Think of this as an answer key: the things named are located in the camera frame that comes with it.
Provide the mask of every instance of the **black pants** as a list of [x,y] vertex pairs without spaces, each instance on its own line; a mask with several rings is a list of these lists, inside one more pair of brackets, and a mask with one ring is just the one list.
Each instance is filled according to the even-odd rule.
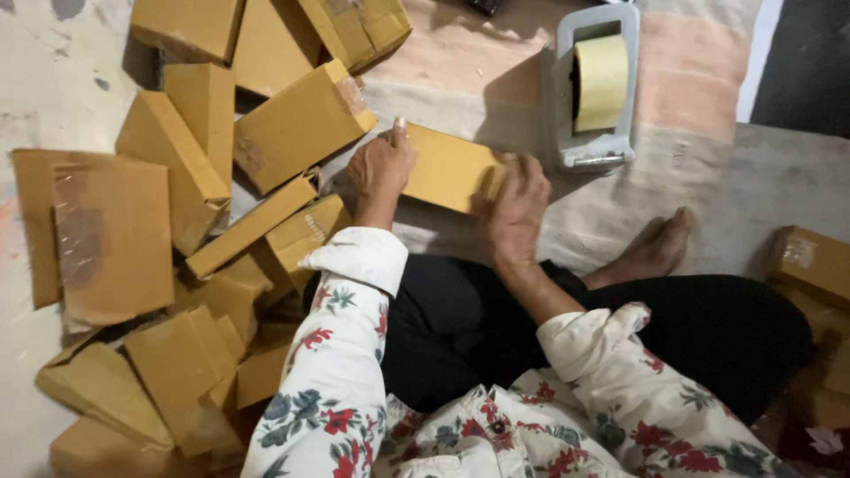
[[[670,276],[588,291],[568,270],[543,267],[588,310],[644,302],[652,321],[638,335],[647,349],[714,392],[746,424],[813,353],[805,317],[760,282]],[[312,299],[315,283],[305,297]],[[530,368],[549,366],[534,322],[493,271],[459,259],[411,255],[387,329],[387,393],[419,412],[478,384],[507,388]]]

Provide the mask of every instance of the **gray tape dispenser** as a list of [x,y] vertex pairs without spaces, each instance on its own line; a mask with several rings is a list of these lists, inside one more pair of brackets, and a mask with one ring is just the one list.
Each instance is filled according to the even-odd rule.
[[[549,43],[541,51],[546,154],[554,173],[611,174],[634,160],[629,135],[638,76],[639,31],[640,12],[634,5],[591,7],[565,16],[558,25],[555,44]],[[613,48],[620,53],[618,60],[608,64],[588,60],[600,55],[600,46],[608,48],[604,51]],[[623,48],[626,58],[622,58]],[[603,81],[582,84],[582,75],[592,73],[595,77],[601,75]],[[599,105],[600,99],[605,98],[616,99],[618,112],[612,111],[610,105]]]

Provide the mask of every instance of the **yellow tape roll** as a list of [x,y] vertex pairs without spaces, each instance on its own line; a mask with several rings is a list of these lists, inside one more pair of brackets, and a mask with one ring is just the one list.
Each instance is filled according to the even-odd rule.
[[578,65],[578,113],[576,132],[614,128],[620,122],[626,103],[629,59],[626,40],[621,35],[593,38],[575,44]]

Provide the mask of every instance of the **hand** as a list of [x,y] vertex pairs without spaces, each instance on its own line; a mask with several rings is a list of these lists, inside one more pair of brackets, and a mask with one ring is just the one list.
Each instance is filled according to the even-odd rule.
[[405,119],[395,119],[389,141],[369,141],[355,152],[348,165],[348,176],[359,195],[354,225],[392,230],[399,196],[416,165]]
[[537,237],[552,184],[532,156],[504,155],[505,177],[495,201],[473,196],[484,243],[500,276],[537,266]]

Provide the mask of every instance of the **white cloth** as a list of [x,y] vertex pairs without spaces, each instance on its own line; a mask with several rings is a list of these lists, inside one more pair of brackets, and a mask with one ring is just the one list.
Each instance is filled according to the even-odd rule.
[[398,290],[405,258],[386,231],[353,228],[307,259],[322,279],[243,478],[796,475],[711,392],[642,347],[642,304],[546,322],[537,336],[553,368],[509,390],[479,386],[431,415],[386,397],[383,291]]

